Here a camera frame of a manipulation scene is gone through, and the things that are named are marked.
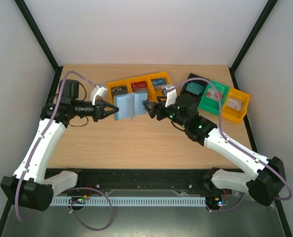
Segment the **blue card holder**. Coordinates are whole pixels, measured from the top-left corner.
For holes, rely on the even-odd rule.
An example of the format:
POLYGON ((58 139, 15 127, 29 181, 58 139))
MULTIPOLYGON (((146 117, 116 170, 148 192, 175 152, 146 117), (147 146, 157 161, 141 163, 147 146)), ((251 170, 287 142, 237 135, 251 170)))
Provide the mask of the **blue card holder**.
POLYGON ((144 92, 127 93, 116 95, 114 97, 114 105, 119 111, 114 114, 114 120, 123 120, 147 113, 143 102, 148 100, 148 94, 144 92))

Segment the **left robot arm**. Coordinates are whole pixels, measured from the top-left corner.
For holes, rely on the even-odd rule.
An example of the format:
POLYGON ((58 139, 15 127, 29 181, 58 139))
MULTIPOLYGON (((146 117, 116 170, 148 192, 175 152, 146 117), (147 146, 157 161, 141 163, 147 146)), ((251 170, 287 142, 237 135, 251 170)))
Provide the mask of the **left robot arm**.
POLYGON ((79 100, 80 82, 63 80, 55 103, 47 103, 33 142, 11 177, 3 177, 1 188, 15 207, 44 211, 58 194, 76 186, 78 171, 64 170, 45 178, 48 162, 62 134, 74 117, 92 117, 94 122, 118 112, 118 107, 103 100, 107 88, 95 85, 90 100, 79 100))

